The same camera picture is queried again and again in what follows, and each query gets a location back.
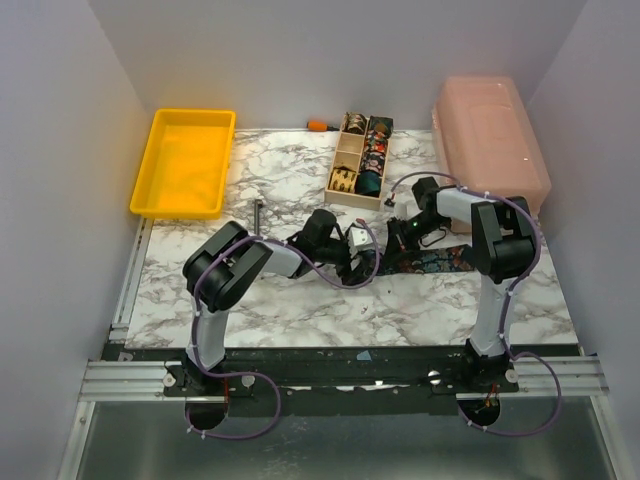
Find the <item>navy floral necktie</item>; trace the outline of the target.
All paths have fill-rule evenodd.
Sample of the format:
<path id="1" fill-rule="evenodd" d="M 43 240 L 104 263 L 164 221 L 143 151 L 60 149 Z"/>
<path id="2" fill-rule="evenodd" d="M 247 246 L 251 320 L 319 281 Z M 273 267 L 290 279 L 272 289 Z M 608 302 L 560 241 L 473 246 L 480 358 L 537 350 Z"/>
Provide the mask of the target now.
<path id="1" fill-rule="evenodd" d="M 395 274 L 434 274 L 474 271 L 470 245 L 401 252 L 391 259 L 380 260 L 377 276 Z"/>

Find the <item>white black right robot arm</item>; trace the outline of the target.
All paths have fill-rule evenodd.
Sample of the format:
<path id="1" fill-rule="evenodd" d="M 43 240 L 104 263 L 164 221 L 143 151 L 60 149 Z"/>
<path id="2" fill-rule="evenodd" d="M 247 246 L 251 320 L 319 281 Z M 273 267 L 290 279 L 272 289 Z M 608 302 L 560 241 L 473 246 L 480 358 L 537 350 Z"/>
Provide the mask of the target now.
<path id="1" fill-rule="evenodd" d="M 475 325 L 467 339 L 460 379 L 480 392 L 496 380 L 512 358 L 509 329 L 519 284 L 541 256 L 541 233 L 521 196 L 503 198 L 459 184 L 440 186 L 435 172 L 419 172 L 412 192 L 419 213 L 387 222 L 381 264 L 407 266 L 418 259 L 420 240 L 454 221 L 471 227 L 471 264 L 481 275 Z"/>

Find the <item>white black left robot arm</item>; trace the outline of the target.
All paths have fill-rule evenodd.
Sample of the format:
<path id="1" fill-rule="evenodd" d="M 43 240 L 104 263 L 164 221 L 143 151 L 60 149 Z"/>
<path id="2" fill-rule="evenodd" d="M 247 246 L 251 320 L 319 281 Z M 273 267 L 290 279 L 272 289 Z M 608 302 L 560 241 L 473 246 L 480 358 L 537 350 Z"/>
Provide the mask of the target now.
<path id="1" fill-rule="evenodd" d="M 362 219 L 343 231 L 333 213 L 316 209 L 284 241 L 252 234 L 235 221 L 226 223 L 182 270 L 193 309 L 188 384 L 201 395 L 220 387 L 226 375 L 218 365 L 225 358 L 231 309 L 261 274 L 299 279 L 314 271 L 336 288 L 356 290 L 370 284 L 381 266 L 379 242 Z"/>

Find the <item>dark green rolled tie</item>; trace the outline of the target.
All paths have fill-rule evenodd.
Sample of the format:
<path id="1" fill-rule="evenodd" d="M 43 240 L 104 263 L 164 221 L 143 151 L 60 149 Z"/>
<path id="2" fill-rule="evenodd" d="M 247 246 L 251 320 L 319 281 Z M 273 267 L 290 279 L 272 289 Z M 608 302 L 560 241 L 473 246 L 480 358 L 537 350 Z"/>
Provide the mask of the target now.
<path id="1" fill-rule="evenodd" d="M 378 197 L 381 192 L 381 185 L 382 178 L 379 174 L 373 171 L 363 171 L 356 179 L 354 192 L 357 195 Z"/>

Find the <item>yellow beetle print rolled tie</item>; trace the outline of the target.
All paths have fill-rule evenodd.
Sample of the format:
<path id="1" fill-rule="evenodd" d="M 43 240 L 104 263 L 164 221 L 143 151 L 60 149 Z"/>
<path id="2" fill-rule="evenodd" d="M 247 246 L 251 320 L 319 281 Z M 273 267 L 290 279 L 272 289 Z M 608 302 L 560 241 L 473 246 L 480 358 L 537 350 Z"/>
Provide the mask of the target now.
<path id="1" fill-rule="evenodd" d="M 331 171 L 328 189 L 331 191 L 353 194 L 358 174 L 346 167 L 336 167 Z"/>

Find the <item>dark rose print rolled tie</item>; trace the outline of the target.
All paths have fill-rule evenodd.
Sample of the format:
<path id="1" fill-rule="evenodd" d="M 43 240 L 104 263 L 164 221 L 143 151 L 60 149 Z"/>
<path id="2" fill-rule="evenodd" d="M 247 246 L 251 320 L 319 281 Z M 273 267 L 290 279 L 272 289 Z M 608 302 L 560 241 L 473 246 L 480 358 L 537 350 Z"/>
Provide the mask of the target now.
<path id="1" fill-rule="evenodd" d="M 381 176 L 385 169 L 386 155 L 379 151 L 370 151 L 363 154 L 360 170 L 362 172 L 373 172 Z"/>

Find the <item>red floral rolled tie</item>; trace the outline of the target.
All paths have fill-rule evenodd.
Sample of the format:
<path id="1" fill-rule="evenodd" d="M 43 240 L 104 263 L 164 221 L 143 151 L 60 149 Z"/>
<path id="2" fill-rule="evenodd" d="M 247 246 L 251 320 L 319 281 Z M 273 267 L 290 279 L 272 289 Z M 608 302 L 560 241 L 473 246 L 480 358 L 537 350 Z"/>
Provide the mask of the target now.
<path id="1" fill-rule="evenodd" d="M 370 130 L 365 137 L 365 152 L 385 154 L 388 151 L 389 136 L 383 132 Z"/>

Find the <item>metal rod tool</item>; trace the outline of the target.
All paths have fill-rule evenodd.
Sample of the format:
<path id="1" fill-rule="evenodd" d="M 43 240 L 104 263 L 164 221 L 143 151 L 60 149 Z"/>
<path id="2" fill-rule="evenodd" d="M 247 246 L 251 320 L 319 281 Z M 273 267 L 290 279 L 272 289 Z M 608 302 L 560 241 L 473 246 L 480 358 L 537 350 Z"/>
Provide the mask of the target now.
<path id="1" fill-rule="evenodd" d="M 261 210 L 263 206 L 261 199 L 254 200 L 254 232 L 256 235 L 261 233 Z"/>

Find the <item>green yellow rolled tie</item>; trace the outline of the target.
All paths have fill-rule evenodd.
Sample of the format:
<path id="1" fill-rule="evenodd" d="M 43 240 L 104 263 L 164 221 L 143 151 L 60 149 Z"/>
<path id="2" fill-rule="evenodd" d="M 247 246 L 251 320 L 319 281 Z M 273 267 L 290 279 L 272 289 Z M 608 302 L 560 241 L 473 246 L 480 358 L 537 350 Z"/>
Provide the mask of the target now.
<path id="1" fill-rule="evenodd" d="M 390 117 L 370 116 L 368 130 L 390 137 L 394 130 L 394 120 Z"/>

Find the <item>cream brown rolled tie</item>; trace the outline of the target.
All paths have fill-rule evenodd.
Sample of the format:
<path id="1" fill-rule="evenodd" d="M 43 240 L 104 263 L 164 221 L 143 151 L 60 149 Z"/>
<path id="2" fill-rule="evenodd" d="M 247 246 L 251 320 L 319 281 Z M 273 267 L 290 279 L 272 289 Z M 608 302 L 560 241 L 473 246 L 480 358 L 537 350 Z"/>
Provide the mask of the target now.
<path id="1" fill-rule="evenodd" d="M 343 122 L 342 131 L 355 135 L 364 135 L 367 123 L 367 117 L 363 114 L 348 112 Z"/>

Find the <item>pink plastic storage box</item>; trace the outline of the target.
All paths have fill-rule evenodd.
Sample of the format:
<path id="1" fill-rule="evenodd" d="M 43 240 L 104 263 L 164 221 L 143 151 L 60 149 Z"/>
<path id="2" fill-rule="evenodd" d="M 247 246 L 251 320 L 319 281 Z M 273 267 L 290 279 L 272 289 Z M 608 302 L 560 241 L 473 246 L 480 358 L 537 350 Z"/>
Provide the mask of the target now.
<path id="1" fill-rule="evenodd" d="M 539 215 L 551 180 L 511 78 L 447 78 L 432 109 L 432 132 L 442 172 L 474 191 L 522 196 Z"/>

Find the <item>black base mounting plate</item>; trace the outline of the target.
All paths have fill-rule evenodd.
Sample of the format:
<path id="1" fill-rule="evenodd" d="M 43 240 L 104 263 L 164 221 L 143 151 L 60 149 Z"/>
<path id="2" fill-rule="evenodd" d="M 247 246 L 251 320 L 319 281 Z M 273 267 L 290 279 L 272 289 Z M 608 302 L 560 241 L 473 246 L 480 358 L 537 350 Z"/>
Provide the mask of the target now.
<path id="1" fill-rule="evenodd" d="M 458 395 L 518 390 L 508 359 L 472 364 L 461 346 L 230 348 L 210 376 L 165 365 L 164 393 L 233 416 L 454 415 Z"/>

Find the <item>yellow plastic tray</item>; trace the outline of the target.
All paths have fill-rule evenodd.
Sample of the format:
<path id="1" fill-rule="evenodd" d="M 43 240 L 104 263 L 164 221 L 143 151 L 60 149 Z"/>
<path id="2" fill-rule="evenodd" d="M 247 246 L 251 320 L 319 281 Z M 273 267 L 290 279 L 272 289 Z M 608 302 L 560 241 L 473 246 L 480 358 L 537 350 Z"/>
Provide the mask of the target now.
<path id="1" fill-rule="evenodd" d="M 130 211 L 150 219 L 219 218 L 235 126 L 236 113 L 230 110 L 157 110 Z"/>

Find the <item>orange handled screwdriver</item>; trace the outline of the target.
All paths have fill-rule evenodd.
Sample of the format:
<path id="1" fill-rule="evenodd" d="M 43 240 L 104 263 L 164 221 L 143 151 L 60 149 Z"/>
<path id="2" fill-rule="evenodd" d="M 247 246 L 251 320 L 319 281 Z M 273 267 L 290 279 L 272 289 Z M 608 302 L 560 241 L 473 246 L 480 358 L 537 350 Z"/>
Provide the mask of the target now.
<path id="1" fill-rule="evenodd" d="M 338 132 L 340 130 L 336 125 L 317 120 L 309 120 L 306 124 L 306 128 L 312 132 Z"/>

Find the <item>aluminium extrusion rail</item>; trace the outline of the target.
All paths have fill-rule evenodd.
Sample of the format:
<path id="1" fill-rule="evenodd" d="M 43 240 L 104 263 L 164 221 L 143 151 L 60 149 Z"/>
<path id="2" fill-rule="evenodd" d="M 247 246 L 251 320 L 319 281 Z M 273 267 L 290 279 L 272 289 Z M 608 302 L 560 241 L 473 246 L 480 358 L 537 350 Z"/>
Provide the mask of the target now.
<path id="1" fill-rule="evenodd" d="M 556 376 L 561 385 L 562 396 L 597 397 L 610 392 L 604 371 L 594 356 L 548 357 L 551 367 L 524 358 L 516 362 L 518 390 L 501 391 L 500 398 L 552 397 L 556 393 Z M 220 403 L 222 395 L 190 394 L 184 387 L 171 397 L 165 389 L 171 384 L 167 368 L 175 363 L 159 361 L 142 362 L 90 362 L 84 373 L 79 400 L 82 402 L 147 402 L 172 401 L 193 403 Z"/>

